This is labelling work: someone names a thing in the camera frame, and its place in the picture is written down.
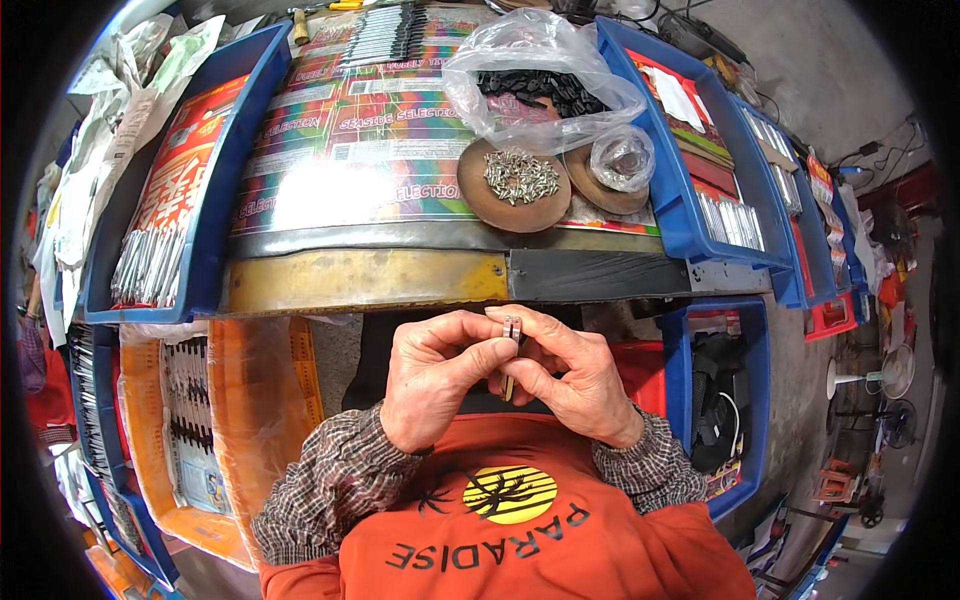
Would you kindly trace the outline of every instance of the colorful label sheet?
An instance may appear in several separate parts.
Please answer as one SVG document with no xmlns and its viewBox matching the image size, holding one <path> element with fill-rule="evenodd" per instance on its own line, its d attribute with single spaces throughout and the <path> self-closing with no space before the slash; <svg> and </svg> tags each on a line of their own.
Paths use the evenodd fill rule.
<svg viewBox="0 0 960 600">
<path fill-rule="evenodd" d="M 351 68 L 337 64 L 356 16 L 322 19 L 265 115 L 231 235 L 476 221 L 456 177 L 476 135 L 446 100 L 441 69 L 466 36 L 494 18 L 486 7 L 428 7 L 413 57 Z M 649 210 L 626 223 L 610 216 L 575 198 L 560 225 L 659 235 Z"/>
<path fill-rule="evenodd" d="M 248 77 L 183 103 L 156 153 L 131 229 L 186 227 L 210 153 Z"/>
</svg>

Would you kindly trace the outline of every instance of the wooden dish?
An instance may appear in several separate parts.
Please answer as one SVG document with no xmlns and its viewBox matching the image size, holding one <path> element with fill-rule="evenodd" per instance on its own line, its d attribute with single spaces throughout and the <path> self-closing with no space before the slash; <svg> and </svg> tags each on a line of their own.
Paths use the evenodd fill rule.
<svg viewBox="0 0 960 600">
<path fill-rule="evenodd" d="M 473 214 L 489 226 L 513 233 L 543 231 L 560 221 L 570 207 L 572 193 L 570 178 L 564 166 L 552 156 L 537 156 L 538 160 L 546 160 L 557 171 L 560 191 L 530 204 L 513 206 L 497 198 L 483 176 L 487 170 L 485 156 L 492 152 L 496 152 L 496 148 L 481 138 L 467 146 L 460 155 L 457 183 L 460 185 L 464 202 Z"/>
<path fill-rule="evenodd" d="M 590 170 L 592 148 L 593 144 L 587 144 L 564 153 L 564 166 L 580 195 L 615 215 L 629 215 L 643 208 L 650 201 L 650 185 L 637 192 L 618 192 L 607 187 Z"/>
</svg>

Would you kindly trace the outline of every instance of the palm tree graphic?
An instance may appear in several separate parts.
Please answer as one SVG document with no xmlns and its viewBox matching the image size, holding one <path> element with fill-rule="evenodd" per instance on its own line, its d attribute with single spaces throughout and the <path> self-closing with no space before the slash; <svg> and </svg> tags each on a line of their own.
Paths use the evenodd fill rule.
<svg viewBox="0 0 960 600">
<path fill-rule="evenodd" d="M 425 516 L 423 509 L 430 507 L 441 515 L 449 515 L 448 511 L 441 509 L 436 504 L 438 502 L 453 502 L 453 500 L 449 498 L 444 498 L 448 493 L 450 493 L 450 490 L 424 490 L 420 497 L 417 498 L 417 500 L 420 501 L 420 503 L 417 504 L 417 512 L 420 513 L 420 516 Z"/>
<path fill-rule="evenodd" d="M 480 491 L 476 499 L 465 502 L 468 506 L 468 513 L 478 513 L 481 519 L 496 515 L 503 502 L 526 502 L 533 498 L 539 492 L 530 492 L 533 487 L 529 483 L 524 483 L 526 474 L 521 473 L 517 477 L 507 478 L 503 473 L 497 473 L 496 479 L 490 483 L 488 488 L 480 480 L 470 474 L 464 473 L 470 483 Z"/>
</svg>

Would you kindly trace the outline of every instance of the blue plastic crate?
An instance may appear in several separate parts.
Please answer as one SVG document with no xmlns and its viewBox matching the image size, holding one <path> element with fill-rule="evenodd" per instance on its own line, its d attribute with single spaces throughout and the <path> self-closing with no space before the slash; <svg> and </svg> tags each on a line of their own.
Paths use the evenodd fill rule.
<svg viewBox="0 0 960 600">
<path fill-rule="evenodd" d="M 698 298 L 688 307 L 658 318 L 657 325 L 663 332 L 666 416 L 670 429 L 687 452 L 690 451 L 690 428 L 693 425 L 692 335 L 688 315 L 710 310 L 736 310 L 739 313 L 741 335 L 747 348 L 744 359 L 750 374 L 750 448 L 740 469 L 740 483 L 707 502 L 710 518 L 718 520 L 754 495 L 760 487 L 770 420 L 770 341 L 767 309 L 760 296 Z"/>
<path fill-rule="evenodd" d="M 130 555 L 137 566 L 156 577 L 165 588 L 173 591 L 174 583 L 180 578 L 180 572 L 177 571 L 173 559 L 170 558 L 167 546 L 160 536 L 160 530 L 156 528 L 154 520 L 150 518 L 150 513 L 147 512 L 147 505 L 143 498 L 132 492 L 120 491 L 121 499 L 131 508 L 140 538 L 143 540 L 146 553 L 139 554 L 135 549 L 127 546 L 117 533 L 117 526 L 113 522 L 113 515 L 110 512 L 104 491 L 100 488 L 100 482 L 89 469 L 86 469 L 86 480 L 90 484 L 93 500 L 97 504 L 97 510 L 100 511 L 100 517 L 104 520 L 104 526 L 113 541 Z"/>
<path fill-rule="evenodd" d="M 843 223 L 843 248 L 847 251 L 847 269 L 850 273 L 851 293 L 853 300 L 853 316 L 856 323 L 863 325 L 870 319 L 869 306 L 866 305 L 866 298 L 870 296 L 870 286 L 867 283 L 867 272 L 863 268 L 863 263 L 857 258 L 854 246 L 856 238 L 853 235 L 850 215 L 847 213 L 847 206 L 840 197 L 840 191 L 836 185 L 833 186 L 833 212 L 837 213 L 840 222 Z"/>
<path fill-rule="evenodd" d="M 747 124 L 746 117 L 740 111 L 741 108 L 745 108 L 753 116 L 766 121 L 780 132 L 780 128 L 778 128 L 767 115 L 754 110 L 753 107 L 733 94 L 728 93 L 728 97 L 736 107 L 737 118 L 740 119 L 744 127 L 749 127 L 749 125 Z M 750 140 L 757 151 L 762 153 L 759 141 L 753 132 L 750 133 Z M 807 266 L 810 270 L 810 281 L 813 284 L 813 296 L 806 294 L 804 274 L 800 266 L 800 255 L 797 251 L 797 243 L 793 237 L 789 216 L 780 198 L 780 191 L 777 188 L 774 175 L 768 163 L 764 160 L 761 175 L 768 181 L 768 184 L 776 195 L 776 205 L 782 216 L 784 233 L 786 234 L 787 244 L 790 247 L 791 257 L 790 268 L 782 270 L 771 269 L 770 279 L 774 286 L 774 295 L 777 297 L 777 303 L 783 304 L 787 308 L 811 308 L 835 299 L 837 297 L 837 285 L 833 275 L 833 263 L 830 261 L 827 237 L 824 233 L 824 221 L 820 216 L 820 210 L 817 208 L 816 201 L 813 200 L 813 191 L 810 189 L 810 183 L 806 178 L 806 171 L 802 168 L 803 166 L 792 150 L 790 154 L 794 162 L 801 167 L 793 172 L 794 182 L 797 183 L 797 190 L 800 192 L 800 204 L 804 208 L 804 212 L 797 216 L 797 226 L 800 229 L 801 239 L 804 241 Z"/>
<path fill-rule="evenodd" d="M 120 430 L 117 426 L 116 406 L 113 403 L 113 352 L 119 346 L 120 340 L 115 329 L 106 325 L 93 326 L 93 385 L 100 417 L 100 433 L 113 485 L 121 490 L 127 486 L 127 464 L 123 457 L 123 446 L 120 445 Z M 84 461 L 89 464 L 90 448 L 83 424 L 80 423 L 83 411 L 80 408 L 80 385 L 73 368 L 74 360 L 71 353 L 70 387 L 73 393 L 73 411 L 78 419 L 77 436 L 80 438 L 81 452 Z"/>
<path fill-rule="evenodd" d="M 654 142 L 657 169 L 650 181 L 650 200 L 663 247 L 668 256 L 690 262 L 717 259 L 765 267 L 788 268 L 792 264 L 791 247 L 785 238 L 783 215 L 777 209 L 779 197 L 773 182 L 760 171 L 767 162 L 753 134 L 731 104 L 720 80 L 705 64 L 673 46 L 663 43 L 605 17 L 597 17 L 597 50 L 614 75 L 636 85 L 647 101 L 647 109 L 634 121 Z M 733 156 L 737 182 L 743 202 L 756 210 L 763 230 L 766 252 L 717 242 L 710 238 L 693 181 L 686 169 L 680 148 L 660 111 L 650 88 L 643 81 L 625 48 L 689 78 L 697 85 L 704 105 L 724 143 Z"/>
<path fill-rule="evenodd" d="M 263 113 L 290 65 L 287 33 L 292 27 L 289 21 L 280 23 L 220 48 L 197 70 L 180 99 L 182 103 L 205 90 L 250 74 L 210 155 L 180 258 L 180 287 L 174 305 L 110 310 L 113 305 L 110 280 L 144 181 L 179 106 L 171 112 L 163 131 L 133 157 L 101 216 L 86 262 L 82 303 L 88 323 L 176 324 L 216 312 L 237 185 Z"/>
</svg>

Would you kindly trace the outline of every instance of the checkered sleeve cover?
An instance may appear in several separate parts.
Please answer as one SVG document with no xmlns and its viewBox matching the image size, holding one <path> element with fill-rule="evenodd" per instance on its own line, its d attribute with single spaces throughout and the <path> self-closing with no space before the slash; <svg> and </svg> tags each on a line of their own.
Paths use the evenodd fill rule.
<svg viewBox="0 0 960 600">
<path fill-rule="evenodd" d="M 693 468 L 663 417 L 643 416 L 640 441 L 629 448 L 593 443 L 593 462 L 605 483 L 624 491 L 641 515 L 667 506 L 703 502 L 707 480 Z"/>
<path fill-rule="evenodd" d="M 387 440 L 381 406 L 325 420 L 303 443 L 300 461 L 274 483 L 252 523 L 269 564 L 336 554 L 360 520 L 394 504 L 423 457 Z"/>
</svg>

